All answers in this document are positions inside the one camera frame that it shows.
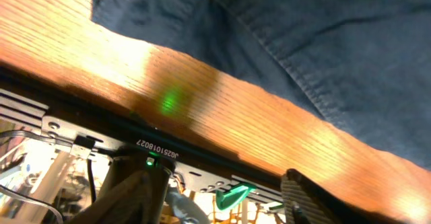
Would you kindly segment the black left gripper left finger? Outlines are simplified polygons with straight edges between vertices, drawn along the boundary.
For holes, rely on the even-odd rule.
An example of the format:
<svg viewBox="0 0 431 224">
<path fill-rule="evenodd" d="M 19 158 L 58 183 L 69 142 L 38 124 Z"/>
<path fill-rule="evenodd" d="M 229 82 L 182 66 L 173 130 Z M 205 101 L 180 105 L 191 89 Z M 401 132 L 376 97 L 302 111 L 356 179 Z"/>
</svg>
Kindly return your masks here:
<svg viewBox="0 0 431 224">
<path fill-rule="evenodd" d="M 96 201 L 69 224 L 158 223 L 175 164 L 143 152 L 116 156 Z"/>
</svg>

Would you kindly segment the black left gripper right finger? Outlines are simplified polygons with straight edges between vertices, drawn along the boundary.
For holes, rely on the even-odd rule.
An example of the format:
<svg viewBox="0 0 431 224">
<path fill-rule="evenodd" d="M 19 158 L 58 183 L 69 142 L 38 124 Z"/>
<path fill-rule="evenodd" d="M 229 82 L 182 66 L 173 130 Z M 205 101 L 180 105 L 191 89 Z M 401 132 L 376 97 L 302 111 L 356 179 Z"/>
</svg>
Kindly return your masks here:
<svg viewBox="0 0 431 224">
<path fill-rule="evenodd" d="M 295 169 L 281 179 L 287 224 L 399 224 L 390 217 L 352 206 Z"/>
</svg>

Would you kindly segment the navy blue shorts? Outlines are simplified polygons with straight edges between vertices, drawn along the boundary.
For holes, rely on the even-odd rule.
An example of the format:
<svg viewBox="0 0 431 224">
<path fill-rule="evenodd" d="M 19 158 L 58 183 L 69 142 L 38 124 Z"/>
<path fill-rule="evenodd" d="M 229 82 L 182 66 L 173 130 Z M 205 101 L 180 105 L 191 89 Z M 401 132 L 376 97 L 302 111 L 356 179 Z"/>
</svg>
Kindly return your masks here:
<svg viewBox="0 0 431 224">
<path fill-rule="evenodd" d="M 92 0 L 91 19 L 430 168 L 430 0 Z"/>
</svg>

